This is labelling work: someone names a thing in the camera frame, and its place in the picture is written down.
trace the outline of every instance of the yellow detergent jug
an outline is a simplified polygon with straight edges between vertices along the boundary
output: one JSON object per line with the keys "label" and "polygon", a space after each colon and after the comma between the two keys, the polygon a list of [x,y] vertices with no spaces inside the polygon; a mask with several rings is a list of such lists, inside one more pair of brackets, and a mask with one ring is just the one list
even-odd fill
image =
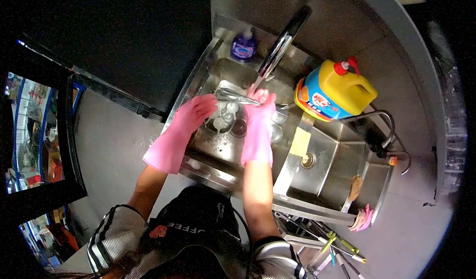
{"label": "yellow detergent jug", "polygon": [[[348,72],[349,66],[356,73]],[[309,115],[323,121],[360,115],[377,97],[377,90],[361,76],[355,57],[347,61],[326,60],[297,84],[294,102]]]}

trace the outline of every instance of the glass door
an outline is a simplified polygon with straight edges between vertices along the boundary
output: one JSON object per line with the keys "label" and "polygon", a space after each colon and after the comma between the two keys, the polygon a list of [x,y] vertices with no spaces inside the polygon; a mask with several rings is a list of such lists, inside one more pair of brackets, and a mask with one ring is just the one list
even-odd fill
{"label": "glass door", "polygon": [[3,50],[0,217],[20,225],[87,195],[73,131],[78,86],[25,42],[8,39]]}

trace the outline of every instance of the sink drain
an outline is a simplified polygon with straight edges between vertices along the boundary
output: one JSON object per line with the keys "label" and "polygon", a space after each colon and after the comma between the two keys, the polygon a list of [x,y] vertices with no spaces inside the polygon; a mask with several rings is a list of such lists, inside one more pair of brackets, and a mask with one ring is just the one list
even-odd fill
{"label": "sink drain", "polygon": [[305,169],[310,169],[316,163],[316,155],[314,152],[307,152],[305,157],[301,159],[301,165]]}
{"label": "sink drain", "polygon": [[246,122],[242,118],[237,118],[235,124],[230,130],[232,136],[237,139],[243,138],[246,135]]}

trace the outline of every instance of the hair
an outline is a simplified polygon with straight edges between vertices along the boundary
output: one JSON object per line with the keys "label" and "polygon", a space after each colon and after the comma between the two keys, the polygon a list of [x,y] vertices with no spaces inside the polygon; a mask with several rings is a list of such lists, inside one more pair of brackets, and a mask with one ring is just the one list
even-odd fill
{"label": "hair", "polygon": [[[49,279],[122,279],[136,267],[150,251],[141,243],[137,250],[118,259],[108,268],[85,274],[53,270],[48,272]],[[152,270],[155,278],[228,278],[211,251],[202,251],[201,246],[184,249],[175,259],[165,262]]]}

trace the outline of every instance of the metal tongs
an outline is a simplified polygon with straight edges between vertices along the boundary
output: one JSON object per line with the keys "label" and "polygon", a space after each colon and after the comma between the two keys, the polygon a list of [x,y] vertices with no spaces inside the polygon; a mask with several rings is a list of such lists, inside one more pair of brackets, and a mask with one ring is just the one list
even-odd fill
{"label": "metal tongs", "polygon": [[[226,88],[226,87],[221,87],[220,89],[218,89],[215,92],[215,97],[218,100],[232,101],[232,102],[236,102],[236,103],[239,103],[239,104],[261,105],[261,103],[259,103],[258,101],[253,100],[251,98],[248,98],[248,97],[240,94],[239,92],[236,92],[235,90],[233,90],[231,88]],[[288,115],[287,111],[289,109],[290,109],[289,104],[277,104],[276,105],[276,111],[279,114],[282,114],[282,115],[285,115],[285,116]]]}

